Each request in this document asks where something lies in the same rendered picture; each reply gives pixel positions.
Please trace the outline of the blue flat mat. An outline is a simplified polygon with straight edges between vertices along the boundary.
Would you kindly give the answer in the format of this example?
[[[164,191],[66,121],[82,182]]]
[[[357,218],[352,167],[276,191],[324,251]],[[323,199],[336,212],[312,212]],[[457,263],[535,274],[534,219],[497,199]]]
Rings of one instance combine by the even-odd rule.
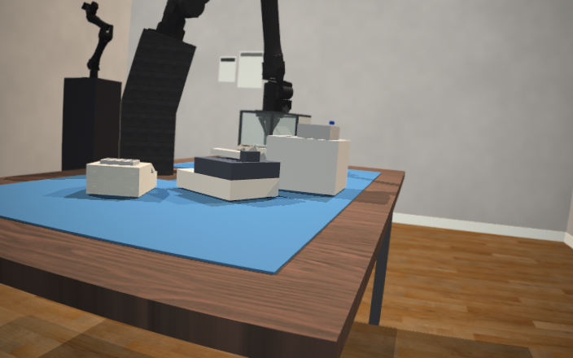
[[[278,189],[227,201],[157,179],[137,198],[86,193],[86,174],[0,185],[0,217],[128,247],[275,274],[380,172],[348,170],[336,195]]]

